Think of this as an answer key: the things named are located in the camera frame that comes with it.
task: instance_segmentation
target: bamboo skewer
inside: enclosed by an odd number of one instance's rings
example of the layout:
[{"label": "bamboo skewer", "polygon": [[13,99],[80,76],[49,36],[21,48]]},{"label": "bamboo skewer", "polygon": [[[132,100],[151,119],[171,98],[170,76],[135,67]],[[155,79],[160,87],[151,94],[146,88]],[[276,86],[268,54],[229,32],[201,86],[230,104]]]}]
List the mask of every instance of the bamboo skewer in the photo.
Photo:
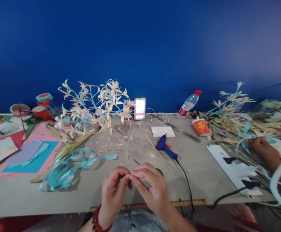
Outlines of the bamboo skewer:
[{"label": "bamboo skewer", "polygon": [[153,148],[156,150],[156,152],[158,153],[158,155],[161,157],[161,159],[163,160],[163,162],[166,164],[166,166],[169,168],[170,172],[175,175],[172,171],[172,169],[169,167],[169,165],[165,162],[164,158],[162,157],[162,155],[160,154],[160,152],[156,149],[156,147],[152,144],[152,142],[150,141],[150,139],[147,137],[146,135],[146,138],[148,139],[149,143],[153,146]]}]

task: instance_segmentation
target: smartphone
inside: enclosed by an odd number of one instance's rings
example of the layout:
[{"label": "smartphone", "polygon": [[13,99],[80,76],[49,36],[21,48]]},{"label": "smartphone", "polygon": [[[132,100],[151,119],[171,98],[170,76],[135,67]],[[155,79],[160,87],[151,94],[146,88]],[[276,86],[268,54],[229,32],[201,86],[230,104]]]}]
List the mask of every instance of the smartphone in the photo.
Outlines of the smartphone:
[{"label": "smartphone", "polygon": [[134,98],[134,120],[144,120],[146,116],[146,98]]}]

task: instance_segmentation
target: red bottle cap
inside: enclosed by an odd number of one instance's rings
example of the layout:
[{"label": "red bottle cap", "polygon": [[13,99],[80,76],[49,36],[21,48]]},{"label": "red bottle cap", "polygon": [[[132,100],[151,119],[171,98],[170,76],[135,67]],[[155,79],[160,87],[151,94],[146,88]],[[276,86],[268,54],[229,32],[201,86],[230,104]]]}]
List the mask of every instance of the red bottle cap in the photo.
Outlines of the red bottle cap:
[{"label": "red bottle cap", "polygon": [[201,95],[201,93],[202,93],[201,90],[196,90],[196,91],[194,92],[194,94],[196,94],[196,95]]}]

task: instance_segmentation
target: teal paper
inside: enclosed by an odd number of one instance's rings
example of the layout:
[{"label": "teal paper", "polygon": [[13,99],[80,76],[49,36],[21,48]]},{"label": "teal paper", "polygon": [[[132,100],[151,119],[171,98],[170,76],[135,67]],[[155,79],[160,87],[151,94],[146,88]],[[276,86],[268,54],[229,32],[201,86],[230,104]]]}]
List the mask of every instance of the teal paper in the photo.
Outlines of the teal paper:
[{"label": "teal paper", "polygon": [[32,160],[31,163],[21,166],[18,165],[13,168],[5,168],[2,172],[16,172],[16,173],[38,173],[40,168],[43,166],[50,153],[55,149],[58,144],[58,141],[43,141],[44,143],[49,144],[48,148],[42,152],[38,157]]}]

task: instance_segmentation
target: glue gun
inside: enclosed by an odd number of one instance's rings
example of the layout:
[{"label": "glue gun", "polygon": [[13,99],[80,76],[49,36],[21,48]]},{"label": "glue gun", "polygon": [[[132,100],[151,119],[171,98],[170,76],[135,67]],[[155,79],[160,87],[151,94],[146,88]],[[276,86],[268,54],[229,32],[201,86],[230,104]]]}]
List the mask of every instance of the glue gun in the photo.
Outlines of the glue gun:
[{"label": "glue gun", "polygon": [[163,135],[163,136],[159,139],[158,144],[156,145],[156,149],[158,149],[158,150],[162,150],[162,149],[165,150],[165,152],[168,153],[168,155],[169,155],[171,158],[175,159],[175,160],[178,158],[178,155],[177,155],[176,153],[172,152],[172,151],[169,149],[168,145],[166,144],[166,134]]}]

